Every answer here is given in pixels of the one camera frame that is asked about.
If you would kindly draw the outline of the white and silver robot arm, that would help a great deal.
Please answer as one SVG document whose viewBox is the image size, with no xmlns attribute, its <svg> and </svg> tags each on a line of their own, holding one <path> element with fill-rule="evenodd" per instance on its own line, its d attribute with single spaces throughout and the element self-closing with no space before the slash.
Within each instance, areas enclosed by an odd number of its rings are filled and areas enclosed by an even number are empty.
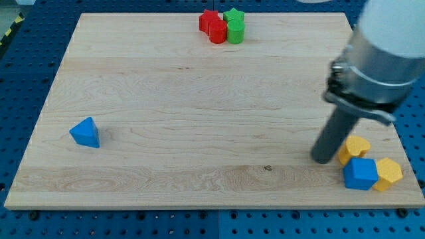
<svg viewBox="0 0 425 239">
<path fill-rule="evenodd" d="M 424 74 L 424 1 L 368 0 L 323 97 L 336 108 L 329 124 L 368 118 L 388 125 Z"/>
</svg>

